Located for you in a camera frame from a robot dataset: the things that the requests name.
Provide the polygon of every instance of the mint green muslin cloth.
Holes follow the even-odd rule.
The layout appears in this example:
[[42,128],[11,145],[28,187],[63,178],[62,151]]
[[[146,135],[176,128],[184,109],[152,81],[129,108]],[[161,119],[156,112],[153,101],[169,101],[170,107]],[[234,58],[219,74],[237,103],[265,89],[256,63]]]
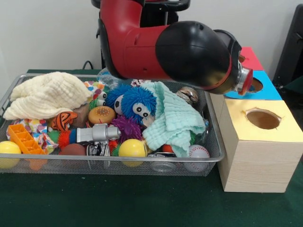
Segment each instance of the mint green muslin cloth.
[[157,97],[156,119],[143,131],[148,147],[156,150],[163,144],[169,144],[177,157],[188,157],[190,131],[194,134],[205,131],[203,117],[162,82],[144,83],[141,86]]

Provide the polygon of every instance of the yellow ball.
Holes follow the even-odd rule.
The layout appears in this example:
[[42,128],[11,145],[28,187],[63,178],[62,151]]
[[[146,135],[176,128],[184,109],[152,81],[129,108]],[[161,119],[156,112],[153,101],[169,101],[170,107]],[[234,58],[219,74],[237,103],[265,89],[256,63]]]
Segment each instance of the yellow ball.
[[[123,142],[119,148],[119,157],[146,157],[147,149],[140,140],[130,139]],[[142,161],[123,161],[128,167],[137,167]]]
[[[19,146],[11,141],[3,141],[0,143],[0,153],[2,154],[21,154]],[[10,169],[17,165],[19,158],[0,158],[0,168]]]

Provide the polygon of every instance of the purple spiky ball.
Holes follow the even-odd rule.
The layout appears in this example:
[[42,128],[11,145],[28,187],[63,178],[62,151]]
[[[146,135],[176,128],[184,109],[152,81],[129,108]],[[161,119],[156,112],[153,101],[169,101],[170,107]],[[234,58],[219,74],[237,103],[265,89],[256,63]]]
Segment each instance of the purple spiky ball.
[[112,120],[112,124],[121,131],[121,136],[118,140],[119,143],[123,143],[129,139],[142,140],[141,127],[133,119],[127,119],[119,115],[116,119]]

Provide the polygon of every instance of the black cable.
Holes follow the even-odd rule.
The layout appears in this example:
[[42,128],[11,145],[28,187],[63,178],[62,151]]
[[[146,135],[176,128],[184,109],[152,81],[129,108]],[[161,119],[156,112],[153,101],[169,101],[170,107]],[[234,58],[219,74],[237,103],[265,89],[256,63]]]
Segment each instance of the black cable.
[[87,64],[90,65],[90,68],[91,68],[92,70],[94,69],[93,64],[92,64],[90,61],[86,61],[86,62],[84,63],[84,65],[83,65],[83,67],[82,67],[83,70],[85,69],[85,67],[86,67]]

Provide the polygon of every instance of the red box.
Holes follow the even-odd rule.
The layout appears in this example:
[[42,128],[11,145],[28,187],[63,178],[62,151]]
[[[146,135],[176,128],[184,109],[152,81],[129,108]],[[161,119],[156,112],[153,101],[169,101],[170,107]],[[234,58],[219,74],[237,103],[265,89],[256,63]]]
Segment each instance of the red box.
[[242,66],[245,68],[252,70],[264,70],[251,47],[242,47],[241,55],[245,57],[244,62],[242,62]]

